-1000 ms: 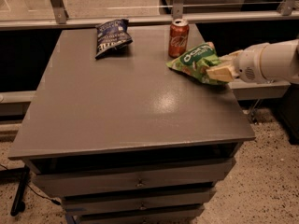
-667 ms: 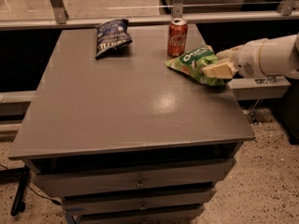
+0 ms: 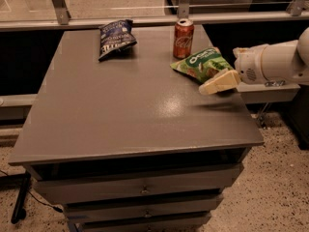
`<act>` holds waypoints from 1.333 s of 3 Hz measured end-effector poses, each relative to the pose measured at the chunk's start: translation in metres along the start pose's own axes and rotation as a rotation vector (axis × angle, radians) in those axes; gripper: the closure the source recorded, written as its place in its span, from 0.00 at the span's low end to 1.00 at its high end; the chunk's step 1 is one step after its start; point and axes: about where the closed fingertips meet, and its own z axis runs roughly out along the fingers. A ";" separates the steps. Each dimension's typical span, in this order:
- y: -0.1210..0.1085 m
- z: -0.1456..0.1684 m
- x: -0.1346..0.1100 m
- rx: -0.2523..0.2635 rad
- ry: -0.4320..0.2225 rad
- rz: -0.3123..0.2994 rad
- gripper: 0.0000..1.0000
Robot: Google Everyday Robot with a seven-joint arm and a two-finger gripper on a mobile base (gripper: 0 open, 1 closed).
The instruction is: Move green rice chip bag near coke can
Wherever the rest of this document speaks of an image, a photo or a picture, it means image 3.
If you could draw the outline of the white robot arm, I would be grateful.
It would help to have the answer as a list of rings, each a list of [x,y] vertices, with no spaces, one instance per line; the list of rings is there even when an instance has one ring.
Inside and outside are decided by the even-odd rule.
[[[199,87],[202,95],[237,88],[241,82],[248,85],[284,82],[309,84],[309,28],[297,40],[236,47],[234,71],[220,71]]]

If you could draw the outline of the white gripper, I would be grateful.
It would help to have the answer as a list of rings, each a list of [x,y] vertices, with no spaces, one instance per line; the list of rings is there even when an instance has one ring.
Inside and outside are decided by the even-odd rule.
[[[239,86],[241,80],[246,84],[265,84],[267,79],[262,71],[262,56],[266,48],[267,44],[234,48],[234,65],[237,71],[224,69],[202,84],[199,92],[202,95],[212,95],[234,89]]]

